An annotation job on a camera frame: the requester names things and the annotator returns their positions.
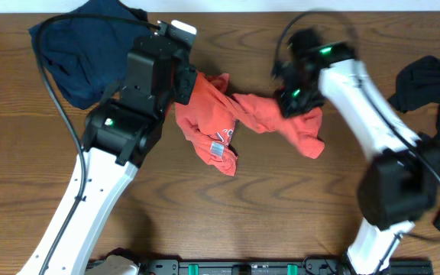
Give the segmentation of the red printed t-shirt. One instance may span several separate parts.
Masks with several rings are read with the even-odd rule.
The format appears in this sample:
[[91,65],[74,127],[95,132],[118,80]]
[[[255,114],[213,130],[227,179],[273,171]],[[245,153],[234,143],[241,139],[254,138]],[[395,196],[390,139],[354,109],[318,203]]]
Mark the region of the red printed t-shirt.
[[280,134],[304,157],[316,159],[323,152],[320,108],[283,118],[274,99],[254,94],[228,95],[228,82],[227,73],[199,73],[189,103],[175,104],[176,123],[204,163],[227,176],[235,175],[238,155],[230,145],[238,122],[258,134]]

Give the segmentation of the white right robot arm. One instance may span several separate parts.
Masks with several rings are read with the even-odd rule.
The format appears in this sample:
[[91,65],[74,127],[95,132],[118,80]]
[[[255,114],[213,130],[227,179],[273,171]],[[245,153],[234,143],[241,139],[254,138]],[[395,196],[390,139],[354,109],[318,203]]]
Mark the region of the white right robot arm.
[[337,263],[336,274],[405,274],[430,271],[428,264],[390,260],[401,240],[435,204],[440,177],[437,147],[423,141],[380,94],[354,44],[323,44],[314,29],[288,40],[291,61],[276,60],[273,75],[283,80],[275,93],[285,118],[304,115],[329,100],[339,111],[369,163],[357,189],[363,219],[354,242]]

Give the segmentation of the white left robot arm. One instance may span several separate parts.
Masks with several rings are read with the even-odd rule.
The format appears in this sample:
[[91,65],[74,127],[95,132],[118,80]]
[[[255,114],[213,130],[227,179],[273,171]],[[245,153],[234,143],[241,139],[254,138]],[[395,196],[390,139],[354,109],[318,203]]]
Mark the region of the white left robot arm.
[[182,31],[139,37],[127,76],[86,118],[81,150],[64,196],[22,274],[83,274],[111,210],[160,140],[172,102],[189,102],[196,36]]

